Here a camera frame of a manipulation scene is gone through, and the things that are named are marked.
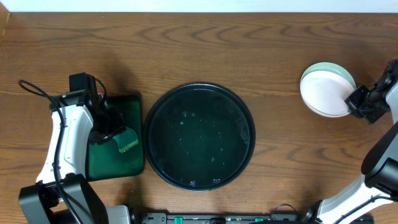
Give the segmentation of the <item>green yellow sponge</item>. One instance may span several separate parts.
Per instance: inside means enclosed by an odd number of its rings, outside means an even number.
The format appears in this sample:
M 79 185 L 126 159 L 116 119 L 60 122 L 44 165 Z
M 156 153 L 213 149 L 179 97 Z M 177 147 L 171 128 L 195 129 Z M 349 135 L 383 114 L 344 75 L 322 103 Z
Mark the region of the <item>green yellow sponge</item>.
M 136 146 L 139 143 L 138 135 L 133 129 L 129 127 L 126 127 L 124 131 L 115 135 L 113 139 L 116 141 L 118 151 L 120 153 L 124 153 L 130 150 L 130 148 Z

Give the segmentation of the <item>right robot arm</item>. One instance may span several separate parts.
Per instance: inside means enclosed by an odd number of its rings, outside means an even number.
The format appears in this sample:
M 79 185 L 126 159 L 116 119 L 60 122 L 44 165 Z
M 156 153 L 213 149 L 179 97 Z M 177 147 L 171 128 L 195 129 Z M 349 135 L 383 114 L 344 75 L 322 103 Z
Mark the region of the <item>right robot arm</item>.
M 397 201 L 397 74 L 387 70 L 372 89 L 353 85 L 350 75 L 318 70 L 300 80 L 304 103 L 319 115 L 353 115 L 375 123 L 391 113 L 393 125 L 368 152 L 361 175 L 302 218 L 304 223 L 351 223 L 371 210 Z

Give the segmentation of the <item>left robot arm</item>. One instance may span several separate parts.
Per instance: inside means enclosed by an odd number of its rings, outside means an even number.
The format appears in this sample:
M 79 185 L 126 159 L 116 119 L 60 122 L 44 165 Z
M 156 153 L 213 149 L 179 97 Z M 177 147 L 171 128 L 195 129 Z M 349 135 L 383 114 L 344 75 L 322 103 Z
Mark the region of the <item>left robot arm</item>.
M 125 205 L 105 207 L 85 177 L 89 133 L 94 121 L 83 103 L 53 112 L 49 152 L 34 185 L 19 204 L 29 223 L 130 223 Z

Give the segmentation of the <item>pink plate with green stain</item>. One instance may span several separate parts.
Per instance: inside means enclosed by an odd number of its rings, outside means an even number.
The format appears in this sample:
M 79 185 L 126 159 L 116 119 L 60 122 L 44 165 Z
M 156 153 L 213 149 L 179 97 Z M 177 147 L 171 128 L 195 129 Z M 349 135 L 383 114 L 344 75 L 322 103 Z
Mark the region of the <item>pink plate with green stain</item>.
M 329 118 L 339 118 L 350 114 L 345 99 L 355 87 L 341 75 L 328 71 L 315 71 L 302 78 L 300 94 L 304 103 L 315 113 Z

